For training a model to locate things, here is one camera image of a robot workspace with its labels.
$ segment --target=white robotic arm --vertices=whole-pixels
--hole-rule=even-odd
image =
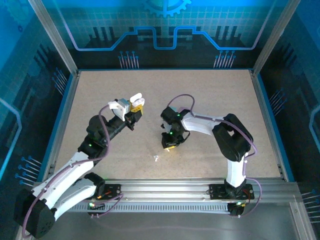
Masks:
[[[93,116],[86,129],[88,135],[73,157],[45,182],[31,191],[23,189],[19,192],[15,201],[14,220],[22,226],[22,236],[27,230],[40,238],[63,213],[77,203],[104,196],[103,178],[93,172],[79,178],[106,156],[109,140],[125,127],[134,130],[135,123],[143,114],[144,103],[141,93],[131,97],[130,101],[122,98],[109,102],[108,106],[115,116],[109,121],[101,115]]]
[[[236,198],[246,184],[243,168],[245,157],[251,146],[239,132],[226,123],[236,125],[253,141],[252,136],[238,118],[233,114],[228,114],[226,117],[206,116],[190,112],[187,109],[177,112],[171,107],[163,110],[161,117],[163,119],[162,127],[166,130],[162,133],[164,149],[175,148],[184,143],[189,137],[189,135],[186,138],[183,137],[185,132],[195,131],[215,137],[222,154],[227,158],[226,188],[228,193]]]

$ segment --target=gear logo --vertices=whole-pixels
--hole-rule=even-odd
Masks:
[[[191,4],[191,0],[143,0],[144,9],[149,10],[150,14],[157,17],[162,15],[166,18],[174,14],[180,14],[180,10],[185,10],[187,4]]]
[[[3,0],[2,5],[19,25],[28,20],[30,5],[27,0]]]

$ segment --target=purple cable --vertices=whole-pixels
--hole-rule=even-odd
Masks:
[[[260,182],[259,182],[257,179],[254,179],[254,178],[251,178],[251,177],[246,177],[246,179],[255,181],[256,184],[258,184],[258,186],[259,186],[259,191],[260,191],[260,195],[259,195],[258,200],[256,201],[254,207],[253,207],[250,211],[248,211],[247,213],[241,215],[241,218],[243,218],[243,217],[245,217],[245,216],[248,216],[249,214],[251,214],[251,213],[258,207],[258,204],[259,204],[260,199],[261,199],[261,196],[262,196],[262,187],[261,187]]]
[[[167,105],[166,107],[169,107],[170,104],[171,104],[174,100],[176,100],[177,98],[183,97],[183,96],[188,96],[188,97],[192,98],[192,105],[191,105],[191,108],[190,108],[190,113],[191,113],[192,116],[195,116],[194,113],[192,112],[192,109],[194,108],[194,105],[195,105],[195,103],[196,103],[196,100],[195,100],[194,96],[192,96],[192,95],[190,95],[190,94],[187,94],[187,93],[180,94],[180,95],[172,98],[171,101],[168,103],[168,105]]]
[[[110,198],[110,199],[108,199],[108,200],[106,200],[106,201],[97,201],[97,202],[96,202],[97,204],[106,204],[106,203],[108,203],[108,202],[110,202],[110,201],[112,201],[112,200],[115,200],[115,199],[119,198],[118,201],[116,201],[116,203],[115,203],[109,210],[107,210],[106,212],[104,212],[104,213],[102,213],[102,214],[98,214],[98,213],[97,213],[96,215],[93,215],[93,214],[92,214],[92,215],[91,215],[91,218],[92,218],[92,219],[93,219],[93,218],[98,219],[98,218],[100,218],[100,217],[108,214],[112,209],[115,208],[116,205],[118,205],[118,203],[120,202],[120,200],[121,200],[123,197],[124,197],[123,194],[119,194],[118,196],[115,196],[115,197],[113,197],[113,198]]]
[[[231,123],[231,122],[229,122],[229,121],[226,121],[226,120],[221,120],[221,119],[215,119],[215,120],[213,120],[213,121],[215,121],[215,122],[221,122],[221,123],[224,123],[224,124],[227,124],[227,125],[229,125],[229,126],[231,126],[233,129],[235,129],[238,133],[240,133],[244,138],[245,138],[245,140],[252,146],[252,148],[254,149],[254,152],[253,153],[250,153],[248,156],[246,156],[245,158],[244,158],[244,161],[243,161],[243,169],[242,169],[242,175],[246,175],[246,165],[247,165],[247,163],[246,163],[246,159],[247,158],[249,158],[249,157],[252,157],[253,155],[255,155],[255,154],[257,154],[257,152],[258,152],[258,150],[257,150],[257,147],[256,147],[256,145],[250,140],[250,138],[243,132],[243,131],[241,131],[241,129],[240,128],[238,128],[236,125],[234,125],[233,123]]]
[[[63,168],[61,171],[59,171],[45,186],[44,188],[41,190],[41,192],[39,193],[39,195],[34,199],[34,201],[32,202],[31,206],[29,207],[28,211],[26,212],[24,221],[23,221],[23,225],[22,225],[22,237],[23,238],[28,238],[31,236],[31,234],[26,235],[26,227],[27,227],[27,222],[28,219],[30,217],[30,214],[32,212],[32,209],[34,208],[35,204],[37,203],[37,201],[41,198],[41,196],[47,191],[47,189],[50,187],[50,184],[52,184],[61,174],[63,174],[65,171],[67,171],[70,168],[73,168],[75,165],[81,165],[87,162],[95,162],[95,161],[99,161],[103,158],[105,158],[108,154],[109,154],[109,150],[110,150],[110,137],[109,137],[109,133],[108,130],[105,126],[104,120],[102,118],[102,111],[105,110],[109,105],[107,104],[106,106],[104,106],[103,108],[101,108],[101,110],[99,111],[99,119],[100,122],[102,124],[105,136],[106,136],[106,144],[107,144],[107,148],[106,151],[104,153],[103,156],[101,157],[97,157],[97,158],[93,158],[93,159],[85,159],[85,160],[81,160],[81,161],[77,161],[72,163],[71,165],[66,166],[65,168]]]

